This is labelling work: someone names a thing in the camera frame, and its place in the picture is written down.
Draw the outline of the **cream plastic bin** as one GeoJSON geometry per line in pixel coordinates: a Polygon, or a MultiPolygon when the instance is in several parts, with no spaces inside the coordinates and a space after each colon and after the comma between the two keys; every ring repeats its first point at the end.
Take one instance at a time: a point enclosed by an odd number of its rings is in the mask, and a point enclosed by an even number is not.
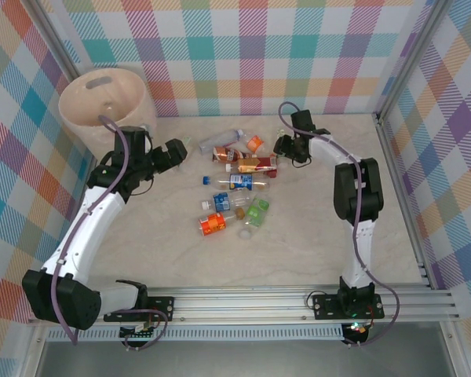
{"type": "Polygon", "coordinates": [[[101,115],[118,126],[139,126],[156,139],[155,105],[140,76],[121,68],[102,68],[81,75],[60,95],[58,109],[67,126],[97,160],[114,146],[114,134],[101,115]]]}

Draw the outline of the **small orange bottle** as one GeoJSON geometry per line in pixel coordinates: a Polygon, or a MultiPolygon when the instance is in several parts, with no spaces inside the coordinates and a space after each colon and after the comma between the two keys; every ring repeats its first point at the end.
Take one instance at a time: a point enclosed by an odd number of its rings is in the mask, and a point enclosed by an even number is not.
{"type": "Polygon", "coordinates": [[[258,135],[248,137],[245,144],[247,149],[254,154],[262,153],[265,149],[265,142],[258,135]]]}

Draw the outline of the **orange label bottle brown cap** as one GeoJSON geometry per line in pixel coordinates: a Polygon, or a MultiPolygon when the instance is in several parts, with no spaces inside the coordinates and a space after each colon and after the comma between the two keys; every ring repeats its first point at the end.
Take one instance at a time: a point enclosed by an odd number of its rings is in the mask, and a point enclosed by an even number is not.
{"type": "Polygon", "coordinates": [[[245,211],[242,207],[235,210],[212,213],[199,219],[199,230],[203,236],[209,236],[227,229],[230,224],[241,221],[244,217],[245,211]]]}

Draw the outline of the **green plastic bottle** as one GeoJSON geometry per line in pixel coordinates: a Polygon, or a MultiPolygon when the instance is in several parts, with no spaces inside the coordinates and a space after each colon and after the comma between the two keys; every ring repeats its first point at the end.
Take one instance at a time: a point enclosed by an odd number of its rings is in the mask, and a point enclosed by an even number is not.
{"type": "Polygon", "coordinates": [[[267,198],[255,196],[247,208],[246,216],[244,218],[245,225],[259,228],[263,224],[269,208],[270,202],[267,198]]]}

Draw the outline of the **blue label bottle white cap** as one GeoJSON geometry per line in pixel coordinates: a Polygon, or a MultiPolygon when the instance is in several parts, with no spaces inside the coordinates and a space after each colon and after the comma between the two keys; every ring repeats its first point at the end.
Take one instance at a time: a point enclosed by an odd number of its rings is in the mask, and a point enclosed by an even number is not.
{"type": "Polygon", "coordinates": [[[203,210],[224,212],[235,210],[238,207],[245,207],[250,201],[250,191],[246,188],[241,188],[231,192],[219,192],[214,194],[210,199],[202,201],[201,207],[203,210]]]}

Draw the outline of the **aluminium frame rail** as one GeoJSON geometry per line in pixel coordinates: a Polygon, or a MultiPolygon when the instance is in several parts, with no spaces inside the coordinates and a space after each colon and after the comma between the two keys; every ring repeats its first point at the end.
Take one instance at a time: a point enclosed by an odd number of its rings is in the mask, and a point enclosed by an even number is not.
{"type": "Polygon", "coordinates": [[[374,126],[389,169],[389,175],[391,177],[392,185],[396,193],[396,198],[400,206],[400,211],[407,229],[407,234],[410,238],[411,246],[413,248],[419,270],[421,271],[422,279],[426,282],[427,287],[430,289],[437,289],[436,280],[434,279],[433,271],[429,268],[429,260],[425,254],[423,241],[411,212],[410,201],[404,187],[403,178],[400,176],[400,172],[398,171],[396,156],[385,132],[384,124],[379,119],[377,114],[373,114],[372,118],[374,120],[374,126]]]}

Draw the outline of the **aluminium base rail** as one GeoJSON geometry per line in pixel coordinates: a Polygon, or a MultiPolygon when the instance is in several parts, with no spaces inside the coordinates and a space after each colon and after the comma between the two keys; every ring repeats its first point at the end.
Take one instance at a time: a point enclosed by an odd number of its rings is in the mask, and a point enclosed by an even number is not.
{"type": "MultiPolygon", "coordinates": [[[[327,286],[277,287],[162,287],[150,288],[152,297],[173,299],[172,323],[191,325],[298,324],[323,322],[347,324],[335,311],[323,308],[325,294],[336,294],[327,286]]],[[[458,307],[447,290],[425,284],[403,284],[391,291],[377,286],[379,303],[364,309],[354,321],[375,324],[450,322],[460,319],[458,307]]]]}

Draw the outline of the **aluminium frame post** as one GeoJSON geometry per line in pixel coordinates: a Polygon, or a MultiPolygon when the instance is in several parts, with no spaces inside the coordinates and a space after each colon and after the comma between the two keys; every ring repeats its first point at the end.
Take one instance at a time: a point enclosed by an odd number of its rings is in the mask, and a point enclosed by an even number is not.
{"type": "Polygon", "coordinates": [[[383,124],[396,106],[411,74],[423,58],[433,36],[454,0],[414,0],[388,59],[388,66],[371,105],[374,118],[383,124]]]}
{"type": "Polygon", "coordinates": [[[92,63],[63,0],[22,0],[69,81],[92,63]]]}

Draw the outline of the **grey metal panel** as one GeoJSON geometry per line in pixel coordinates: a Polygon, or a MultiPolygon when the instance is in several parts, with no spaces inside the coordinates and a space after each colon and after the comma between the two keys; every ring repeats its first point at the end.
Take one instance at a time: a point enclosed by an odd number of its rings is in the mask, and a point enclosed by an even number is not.
{"type": "Polygon", "coordinates": [[[35,377],[455,377],[447,358],[336,342],[162,342],[126,352],[117,342],[50,342],[35,377]]]}

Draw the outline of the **red and gold label bottle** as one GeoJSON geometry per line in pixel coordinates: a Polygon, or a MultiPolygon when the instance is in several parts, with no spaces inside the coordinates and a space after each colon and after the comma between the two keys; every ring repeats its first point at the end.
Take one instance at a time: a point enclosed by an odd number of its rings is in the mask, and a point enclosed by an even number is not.
{"type": "Polygon", "coordinates": [[[225,171],[231,174],[263,173],[270,178],[276,178],[277,158],[275,156],[269,156],[238,159],[234,163],[226,163],[225,171]]]}

